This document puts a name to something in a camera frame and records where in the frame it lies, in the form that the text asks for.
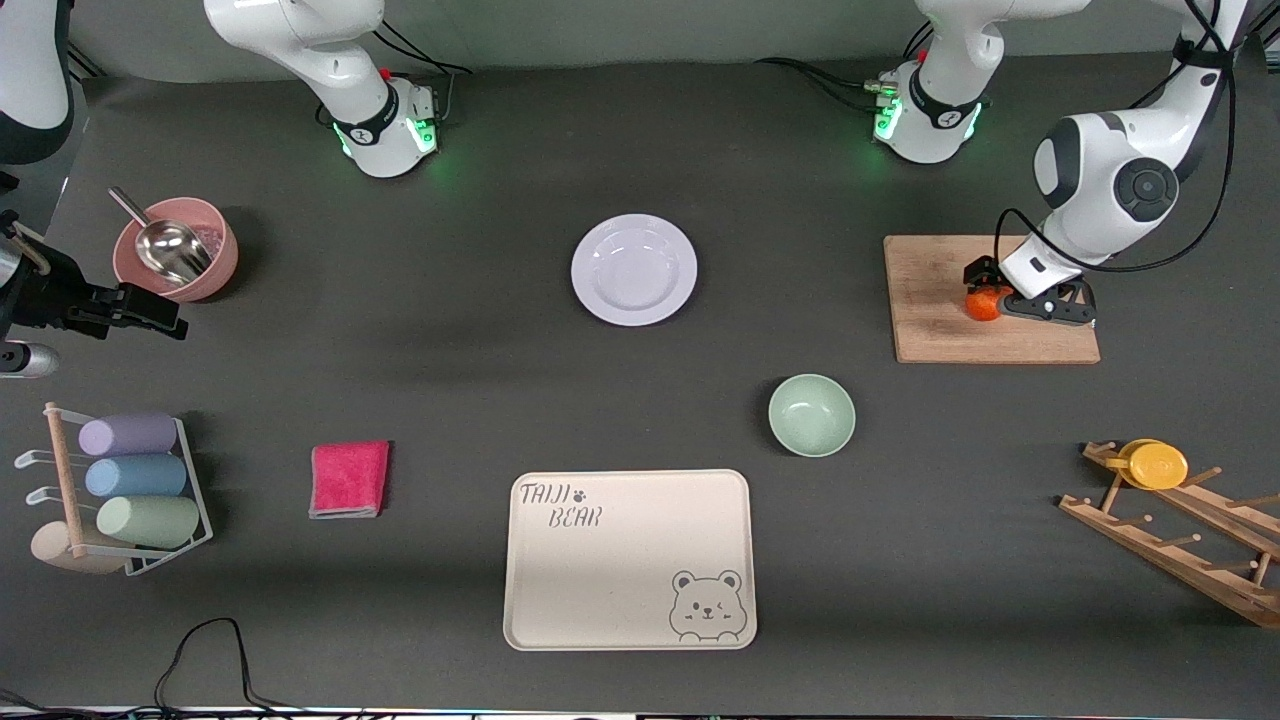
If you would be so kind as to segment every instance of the yellow mug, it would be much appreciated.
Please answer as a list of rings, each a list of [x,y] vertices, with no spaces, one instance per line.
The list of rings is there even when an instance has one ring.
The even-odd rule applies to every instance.
[[[1187,479],[1187,457],[1174,446],[1158,439],[1135,439],[1120,448],[1117,457],[1107,459],[1107,468],[1119,473],[1129,484],[1142,489],[1170,489]]]

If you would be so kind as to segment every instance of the pink bowl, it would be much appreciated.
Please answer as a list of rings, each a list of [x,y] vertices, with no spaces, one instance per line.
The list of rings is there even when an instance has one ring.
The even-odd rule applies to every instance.
[[[209,247],[214,261],[198,278],[182,287],[175,287],[142,264],[134,247],[142,225],[137,220],[129,220],[129,224],[120,231],[120,237],[115,240],[115,252],[111,255],[115,279],[133,283],[177,302],[204,300],[221,290],[227,281],[232,279],[236,264],[239,261],[239,246],[236,243],[236,233],[227,225],[227,219],[218,211],[218,208],[198,197],[174,197],[147,208],[147,215],[151,219],[187,223],[197,234],[205,237],[221,237],[220,243],[216,241],[206,242],[206,246],[216,246]]]

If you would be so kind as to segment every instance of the green bowl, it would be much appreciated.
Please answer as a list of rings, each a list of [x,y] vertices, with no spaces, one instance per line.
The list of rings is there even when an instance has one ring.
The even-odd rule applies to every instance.
[[[788,378],[769,398],[769,428],[782,447],[804,457],[838,452],[854,437],[854,401],[823,375]]]

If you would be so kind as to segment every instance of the gray wall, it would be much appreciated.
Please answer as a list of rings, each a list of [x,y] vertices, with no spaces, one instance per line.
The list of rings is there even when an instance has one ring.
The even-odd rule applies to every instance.
[[[289,77],[221,42],[201,0],[81,0],[72,18],[72,37],[113,74]],[[923,22],[910,0],[387,0],[387,19],[436,59],[476,68],[886,56]],[[1165,50],[1176,32],[1178,18],[1144,0],[1094,0],[1076,15],[1005,28],[1019,55]],[[364,42],[379,64],[413,69]]]

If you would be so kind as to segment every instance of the metal ladle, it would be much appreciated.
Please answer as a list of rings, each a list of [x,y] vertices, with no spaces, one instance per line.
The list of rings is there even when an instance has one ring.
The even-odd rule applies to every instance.
[[[109,187],[106,192],[142,225],[134,249],[143,265],[178,287],[198,278],[209,269],[212,263],[209,249],[186,223],[152,220],[146,210],[119,187]]]

